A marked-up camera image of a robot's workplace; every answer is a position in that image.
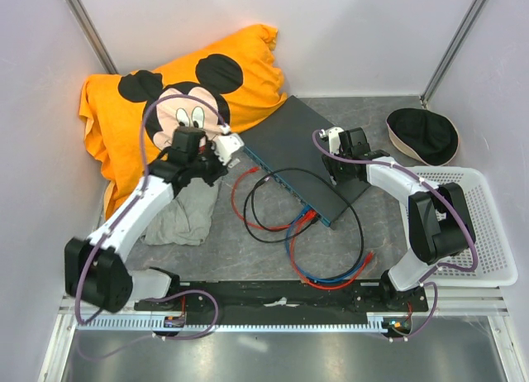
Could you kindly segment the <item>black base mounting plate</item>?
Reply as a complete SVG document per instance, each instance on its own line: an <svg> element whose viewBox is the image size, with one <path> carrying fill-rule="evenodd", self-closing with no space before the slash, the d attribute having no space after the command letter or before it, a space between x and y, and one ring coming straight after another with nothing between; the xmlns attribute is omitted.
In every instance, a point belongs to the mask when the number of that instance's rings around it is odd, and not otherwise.
<svg viewBox="0 0 529 382"><path fill-rule="evenodd" d="M319 290L295 280L195 281L173 294L201 289L219 306L217 323L361 322L368 313L429 310L424 289L388 294L376 279L362 279L338 290Z"/></svg>

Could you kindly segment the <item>black cap with beige brim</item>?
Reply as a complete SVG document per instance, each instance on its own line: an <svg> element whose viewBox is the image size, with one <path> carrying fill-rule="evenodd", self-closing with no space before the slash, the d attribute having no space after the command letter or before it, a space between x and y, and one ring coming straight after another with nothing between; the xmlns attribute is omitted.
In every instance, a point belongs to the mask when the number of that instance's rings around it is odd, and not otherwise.
<svg viewBox="0 0 529 382"><path fill-rule="evenodd" d="M446 165L460 146L460 136L450 119L426 109L401 108L387 119L389 140L404 155L425 165Z"/></svg>

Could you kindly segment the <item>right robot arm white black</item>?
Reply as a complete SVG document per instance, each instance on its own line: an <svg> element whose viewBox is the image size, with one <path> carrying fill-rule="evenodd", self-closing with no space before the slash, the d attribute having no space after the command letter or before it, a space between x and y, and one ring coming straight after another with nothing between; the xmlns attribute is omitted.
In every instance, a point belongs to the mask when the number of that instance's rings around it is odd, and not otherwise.
<svg viewBox="0 0 529 382"><path fill-rule="evenodd" d="M474 227L463 189L438 184L400 165L384 150L372 150L361 128L316 130L315 147L334 183L358 179L382 189L407 209L408 249L381 278L380 304L391 311L439 269L474 272L479 264Z"/></svg>

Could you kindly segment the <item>grey crumpled cloth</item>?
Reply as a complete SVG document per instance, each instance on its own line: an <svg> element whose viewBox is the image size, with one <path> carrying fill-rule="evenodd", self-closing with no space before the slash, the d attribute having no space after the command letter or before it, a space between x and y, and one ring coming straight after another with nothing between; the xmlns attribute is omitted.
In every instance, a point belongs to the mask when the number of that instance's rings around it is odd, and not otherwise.
<svg viewBox="0 0 529 382"><path fill-rule="evenodd" d="M193 179L150 222L142 241L149 246L202 245L210 232L218 194L218 182L209 186L201 179Z"/></svg>

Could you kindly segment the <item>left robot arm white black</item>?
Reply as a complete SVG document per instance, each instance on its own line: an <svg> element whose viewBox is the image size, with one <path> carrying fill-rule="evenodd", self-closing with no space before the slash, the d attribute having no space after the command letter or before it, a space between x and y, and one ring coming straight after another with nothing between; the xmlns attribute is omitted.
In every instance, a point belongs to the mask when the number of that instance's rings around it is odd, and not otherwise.
<svg viewBox="0 0 529 382"><path fill-rule="evenodd" d="M126 259L151 221L193 179L213 185L228 172L232 156L244 143L236 134L209 140L205 131L184 127L170 146L147 167L130 197L85 239L72 238L64 248L64 284L76 303L86 302L110 313L130 301L151 299L164 310L179 306L176 278L161 269L129 271Z"/></svg>

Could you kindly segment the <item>dark grey network switch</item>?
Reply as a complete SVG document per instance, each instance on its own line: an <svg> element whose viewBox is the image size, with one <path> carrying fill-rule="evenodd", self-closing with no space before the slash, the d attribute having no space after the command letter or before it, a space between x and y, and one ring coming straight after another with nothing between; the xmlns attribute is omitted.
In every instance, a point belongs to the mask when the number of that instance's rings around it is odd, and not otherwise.
<svg viewBox="0 0 529 382"><path fill-rule="evenodd" d="M323 225L333 228L348 209L340 199L353 203L369 187L358 179L342 184L331 182L322 153L312 134L332 124L299 98L290 96L261 123L241 133L246 154L266 171L278 170L276 180L304 204L313 208ZM334 194L331 188L339 192Z"/></svg>

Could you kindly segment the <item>orange Mickey Mouse pillow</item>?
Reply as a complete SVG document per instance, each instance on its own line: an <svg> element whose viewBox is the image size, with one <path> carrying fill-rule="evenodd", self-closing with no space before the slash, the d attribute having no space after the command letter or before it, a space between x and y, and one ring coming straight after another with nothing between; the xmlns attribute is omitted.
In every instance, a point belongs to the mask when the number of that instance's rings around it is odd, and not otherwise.
<svg viewBox="0 0 529 382"><path fill-rule="evenodd" d="M213 138L227 124L241 133L286 101L284 74L274 64L278 33L256 24L153 70L84 81L79 117L86 150L108 181L106 217L137 186L143 164L170 146L176 129L196 127Z"/></svg>

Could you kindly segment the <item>white perforated plastic basket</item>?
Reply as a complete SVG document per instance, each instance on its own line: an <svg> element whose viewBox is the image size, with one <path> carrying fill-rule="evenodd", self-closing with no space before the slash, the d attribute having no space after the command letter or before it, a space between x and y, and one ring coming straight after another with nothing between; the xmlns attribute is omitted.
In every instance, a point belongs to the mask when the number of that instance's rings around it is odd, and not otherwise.
<svg viewBox="0 0 529 382"><path fill-rule="evenodd" d="M464 273L441 268L429 280L440 287L493 288L515 284L517 267L486 178L478 170L456 166L423 165L410 170L438 184L457 183L463 189L474 227L476 270Z"/></svg>

